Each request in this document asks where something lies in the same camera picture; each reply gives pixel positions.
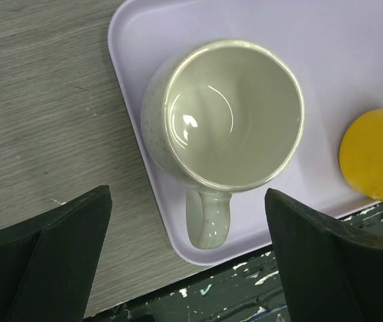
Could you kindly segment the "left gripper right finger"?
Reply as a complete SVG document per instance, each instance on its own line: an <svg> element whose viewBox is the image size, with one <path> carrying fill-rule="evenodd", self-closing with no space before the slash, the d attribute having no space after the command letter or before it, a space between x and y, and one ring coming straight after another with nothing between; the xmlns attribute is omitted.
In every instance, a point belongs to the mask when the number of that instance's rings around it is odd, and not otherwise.
<svg viewBox="0 0 383 322"><path fill-rule="evenodd" d="M264 204L292 321L383 321L383 237L275 189Z"/></svg>

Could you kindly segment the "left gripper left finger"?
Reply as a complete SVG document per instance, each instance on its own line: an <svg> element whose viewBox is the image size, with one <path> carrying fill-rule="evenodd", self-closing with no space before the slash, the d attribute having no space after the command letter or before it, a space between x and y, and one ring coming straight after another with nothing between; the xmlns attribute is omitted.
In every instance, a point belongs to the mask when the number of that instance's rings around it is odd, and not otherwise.
<svg viewBox="0 0 383 322"><path fill-rule="evenodd" d="M0 229L0 321L84 319L112 205L101 185Z"/></svg>

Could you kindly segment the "white ceramic mug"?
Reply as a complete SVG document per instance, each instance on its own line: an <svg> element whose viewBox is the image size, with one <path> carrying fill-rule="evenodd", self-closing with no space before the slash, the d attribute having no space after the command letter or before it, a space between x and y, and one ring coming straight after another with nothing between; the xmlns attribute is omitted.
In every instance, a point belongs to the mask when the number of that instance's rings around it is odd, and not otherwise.
<svg viewBox="0 0 383 322"><path fill-rule="evenodd" d="M296 76L253 42L217 40L163 62L146 89L140 126L152 160L186 185L194 247L225 243L232 196L285 169L304 122Z"/></svg>

